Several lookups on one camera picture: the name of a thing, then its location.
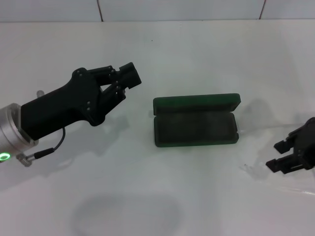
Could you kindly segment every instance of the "green led light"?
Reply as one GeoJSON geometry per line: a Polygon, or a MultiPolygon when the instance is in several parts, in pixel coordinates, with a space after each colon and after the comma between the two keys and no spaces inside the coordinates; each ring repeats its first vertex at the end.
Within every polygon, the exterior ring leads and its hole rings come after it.
{"type": "Polygon", "coordinates": [[[11,155],[9,153],[3,152],[0,154],[0,161],[6,161],[10,157],[11,157],[11,155]]]}

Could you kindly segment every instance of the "green case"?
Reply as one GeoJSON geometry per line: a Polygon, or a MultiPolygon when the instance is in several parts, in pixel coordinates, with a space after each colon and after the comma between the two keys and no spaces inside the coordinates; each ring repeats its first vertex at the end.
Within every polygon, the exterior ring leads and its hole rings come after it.
{"type": "Polygon", "coordinates": [[[240,103],[237,93],[155,98],[155,144],[157,147],[234,144],[239,136],[231,112],[240,103]]]}

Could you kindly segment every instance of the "white wall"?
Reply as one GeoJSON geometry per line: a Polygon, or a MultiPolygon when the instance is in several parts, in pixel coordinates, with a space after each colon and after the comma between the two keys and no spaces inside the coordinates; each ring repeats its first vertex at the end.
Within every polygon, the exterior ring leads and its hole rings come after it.
{"type": "Polygon", "coordinates": [[[96,0],[0,0],[0,22],[100,21],[96,0]]]}
{"type": "Polygon", "coordinates": [[[262,19],[313,19],[315,0],[267,0],[262,19]]]}
{"type": "Polygon", "coordinates": [[[258,19],[264,0],[100,0],[105,21],[258,19]]]}
{"type": "MultiPolygon", "coordinates": [[[[105,21],[258,19],[264,0],[100,0],[105,21]]],[[[97,0],[0,0],[0,22],[100,21],[97,0]]]]}

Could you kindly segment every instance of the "silver metal cylinder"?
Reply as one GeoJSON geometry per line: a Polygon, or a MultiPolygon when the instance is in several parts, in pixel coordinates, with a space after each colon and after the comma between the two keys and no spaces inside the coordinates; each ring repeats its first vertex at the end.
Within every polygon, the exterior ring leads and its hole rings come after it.
{"type": "Polygon", "coordinates": [[[18,104],[0,109],[0,153],[15,156],[37,143],[21,129],[21,107],[18,104]]]}

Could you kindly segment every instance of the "robotic arm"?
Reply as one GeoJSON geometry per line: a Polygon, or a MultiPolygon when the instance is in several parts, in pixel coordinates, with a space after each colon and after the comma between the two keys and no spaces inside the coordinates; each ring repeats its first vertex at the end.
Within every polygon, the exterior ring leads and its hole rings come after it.
{"type": "MultiPolygon", "coordinates": [[[[86,70],[79,68],[63,87],[19,106],[11,104],[0,109],[0,162],[11,156],[25,166],[31,160],[24,151],[37,145],[38,140],[79,120],[86,120],[92,126],[104,122],[105,116],[122,102],[126,88],[141,84],[133,65],[128,63],[119,71],[112,66],[86,70]],[[106,90],[101,86],[110,85],[106,90]]],[[[56,148],[36,153],[32,160],[39,159],[56,148]]]]}

